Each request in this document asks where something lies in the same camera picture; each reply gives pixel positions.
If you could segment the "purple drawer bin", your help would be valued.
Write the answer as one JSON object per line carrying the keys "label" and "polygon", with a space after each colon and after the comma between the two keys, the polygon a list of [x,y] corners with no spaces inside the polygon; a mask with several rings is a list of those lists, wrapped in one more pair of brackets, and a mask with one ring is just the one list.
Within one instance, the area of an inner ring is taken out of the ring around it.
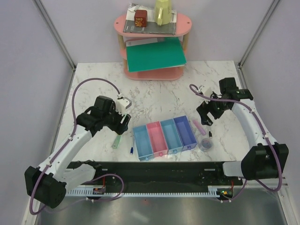
{"label": "purple drawer bin", "polygon": [[178,130],[183,149],[182,151],[192,150],[197,145],[197,140],[186,116],[174,118],[176,128]]}

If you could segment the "green folder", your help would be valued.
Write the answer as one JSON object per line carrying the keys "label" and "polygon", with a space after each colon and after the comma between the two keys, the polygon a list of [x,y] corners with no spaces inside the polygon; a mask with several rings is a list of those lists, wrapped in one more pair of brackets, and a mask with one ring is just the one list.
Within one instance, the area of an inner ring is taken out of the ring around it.
{"label": "green folder", "polygon": [[129,72],[184,66],[186,57],[178,37],[155,37],[126,42]]}

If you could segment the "clear cup of pins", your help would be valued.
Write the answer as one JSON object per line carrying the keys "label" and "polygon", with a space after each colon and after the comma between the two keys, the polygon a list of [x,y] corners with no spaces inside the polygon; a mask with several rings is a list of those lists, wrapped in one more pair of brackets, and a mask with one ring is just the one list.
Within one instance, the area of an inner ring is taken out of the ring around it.
{"label": "clear cup of pins", "polygon": [[203,152],[209,151],[213,148],[213,142],[211,138],[203,138],[200,142],[200,150]]}

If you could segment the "spiral notebook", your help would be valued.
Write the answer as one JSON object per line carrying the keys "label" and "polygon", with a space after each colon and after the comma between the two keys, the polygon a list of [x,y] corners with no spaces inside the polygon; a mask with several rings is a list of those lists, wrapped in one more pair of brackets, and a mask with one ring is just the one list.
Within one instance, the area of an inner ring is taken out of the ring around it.
{"label": "spiral notebook", "polygon": [[146,10],[147,11],[147,21],[154,22],[154,8],[143,6],[136,3],[130,3],[127,8],[126,20],[134,20],[134,15],[137,10]]}

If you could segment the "red-brown cube box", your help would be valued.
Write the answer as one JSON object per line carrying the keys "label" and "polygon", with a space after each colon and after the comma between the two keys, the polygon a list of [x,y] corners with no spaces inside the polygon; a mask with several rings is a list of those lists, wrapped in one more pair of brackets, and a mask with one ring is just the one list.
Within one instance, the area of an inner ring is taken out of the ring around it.
{"label": "red-brown cube box", "polygon": [[136,27],[146,27],[148,20],[147,10],[136,10],[134,15],[134,22]]}

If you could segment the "blue cap pen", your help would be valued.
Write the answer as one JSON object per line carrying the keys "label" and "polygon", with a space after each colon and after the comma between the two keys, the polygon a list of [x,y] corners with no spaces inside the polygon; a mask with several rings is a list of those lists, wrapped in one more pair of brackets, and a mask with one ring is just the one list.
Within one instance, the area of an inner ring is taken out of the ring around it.
{"label": "blue cap pen", "polygon": [[130,149],[130,155],[133,155],[133,153],[134,153],[134,147],[135,147],[135,138],[133,136],[132,146],[131,146],[131,149]]}

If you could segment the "grey setup manual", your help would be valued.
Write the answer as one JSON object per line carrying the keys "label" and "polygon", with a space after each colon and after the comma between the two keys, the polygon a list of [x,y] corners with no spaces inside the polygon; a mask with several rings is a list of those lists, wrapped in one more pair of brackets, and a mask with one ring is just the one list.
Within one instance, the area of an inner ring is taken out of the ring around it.
{"label": "grey setup manual", "polygon": [[165,25],[158,26],[154,21],[153,10],[147,10],[148,19],[146,27],[136,27],[134,23],[134,12],[127,11],[126,21],[124,25],[125,33],[138,33],[138,34],[161,34],[161,35],[175,35],[177,11],[173,10],[171,13],[171,22]]}

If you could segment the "light blue drawer bin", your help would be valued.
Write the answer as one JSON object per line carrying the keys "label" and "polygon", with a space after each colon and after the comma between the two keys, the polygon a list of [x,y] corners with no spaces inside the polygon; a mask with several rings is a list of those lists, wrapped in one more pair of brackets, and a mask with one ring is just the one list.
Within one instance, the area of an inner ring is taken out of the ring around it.
{"label": "light blue drawer bin", "polygon": [[133,128],[135,145],[140,161],[149,161],[154,158],[152,145],[145,125]]}

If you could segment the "pink drawer bin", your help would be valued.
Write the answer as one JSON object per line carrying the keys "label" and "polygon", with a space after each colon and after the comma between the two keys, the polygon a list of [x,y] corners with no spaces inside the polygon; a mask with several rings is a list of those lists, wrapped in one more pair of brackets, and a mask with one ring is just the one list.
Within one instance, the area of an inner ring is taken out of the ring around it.
{"label": "pink drawer bin", "polygon": [[159,121],[146,125],[150,142],[152,145],[153,155],[155,158],[162,157],[168,153],[168,146]]}

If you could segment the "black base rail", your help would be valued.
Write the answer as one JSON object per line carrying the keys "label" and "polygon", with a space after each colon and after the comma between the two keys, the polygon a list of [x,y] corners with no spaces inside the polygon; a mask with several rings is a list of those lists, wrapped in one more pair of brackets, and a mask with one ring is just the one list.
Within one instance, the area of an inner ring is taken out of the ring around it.
{"label": "black base rail", "polygon": [[91,162],[95,177],[116,174],[94,183],[104,184],[109,192],[125,190],[204,191],[207,186],[241,186],[237,177],[227,177],[222,162]]}

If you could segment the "pink highlighter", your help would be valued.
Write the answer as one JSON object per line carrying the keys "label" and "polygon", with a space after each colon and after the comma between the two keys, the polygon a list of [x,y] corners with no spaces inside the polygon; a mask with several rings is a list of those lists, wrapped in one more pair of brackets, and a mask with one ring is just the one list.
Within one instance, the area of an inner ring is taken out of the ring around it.
{"label": "pink highlighter", "polygon": [[202,125],[197,121],[197,120],[192,120],[193,124],[195,125],[195,127],[199,130],[200,134],[205,136],[206,135],[206,131],[204,130],[204,128],[202,127]]}

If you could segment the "sky blue drawer bin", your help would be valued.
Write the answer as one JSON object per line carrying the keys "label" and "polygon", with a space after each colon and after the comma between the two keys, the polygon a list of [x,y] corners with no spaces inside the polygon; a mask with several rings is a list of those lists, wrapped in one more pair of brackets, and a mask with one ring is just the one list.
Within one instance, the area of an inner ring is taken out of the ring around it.
{"label": "sky blue drawer bin", "polygon": [[183,144],[181,142],[174,119],[163,120],[160,122],[165,141],[168,147],[168,155],[177,154],[182,151]]}

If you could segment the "pink two-tier shelf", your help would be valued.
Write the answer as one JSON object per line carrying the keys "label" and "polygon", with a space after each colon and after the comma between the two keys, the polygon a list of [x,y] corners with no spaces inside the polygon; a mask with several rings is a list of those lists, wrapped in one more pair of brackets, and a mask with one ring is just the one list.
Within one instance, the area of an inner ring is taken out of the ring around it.
{"label": "pink two-tier shelf", "polygon": [[176,33],[170,35],[125,33],[126,15],[114,22],[124,73],[132,80],[173,81],[183,75],[191,19],[179,13]]}

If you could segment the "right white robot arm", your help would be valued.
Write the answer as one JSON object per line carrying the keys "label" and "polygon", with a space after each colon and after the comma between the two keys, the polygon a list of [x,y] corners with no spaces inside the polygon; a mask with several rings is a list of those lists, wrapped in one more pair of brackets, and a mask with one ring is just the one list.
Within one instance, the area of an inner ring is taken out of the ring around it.
{"label": "right white robot arm", "polygon": [[247,180],[281,178],[288,157],[286,144],[279,144],[269,133],[256,111],[254,98],[248,89],[240,89],[233,77],[219,81],[220,94],[205,86],[190,89],[204,101],[197,107],[201,124],[213,124],[209,115],[219,119],[226,110],[237,117],[247,137],[249,152],[241,161],[224,162],[223,168],[215,172],[215,180],[226,184],[232,177]]}

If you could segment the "yellow plastic pitcher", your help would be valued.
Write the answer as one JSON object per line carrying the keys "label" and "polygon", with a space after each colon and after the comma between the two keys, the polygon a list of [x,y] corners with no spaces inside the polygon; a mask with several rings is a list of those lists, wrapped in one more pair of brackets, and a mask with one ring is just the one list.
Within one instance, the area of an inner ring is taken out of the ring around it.
{"label": "yellow plastic pitcher", "polygon": [[158,26],[166,25],[172,21],[171,0],[156,0],[154,7],[154,21]]}

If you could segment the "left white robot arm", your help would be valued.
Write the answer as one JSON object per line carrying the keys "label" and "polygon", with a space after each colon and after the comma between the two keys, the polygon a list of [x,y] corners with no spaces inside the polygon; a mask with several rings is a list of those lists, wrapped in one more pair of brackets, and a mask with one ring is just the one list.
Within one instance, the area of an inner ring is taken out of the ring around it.
{"label": "left white robot arm", "polygon": [[93,106],[79,114],[71,134],[38,167],[28,167],[25,171],[25,184],[30,203],[37,200],[52,209],[63,201],[66,193],[79,185],[90,181],[99,184],[103,173],[90,160],[66,172],[67,167],[79,150],[102,128],[108,127],[118,135],[128,129],[131,116],[127,109],[132,105],[127,97],[113,100],[98,96]]}

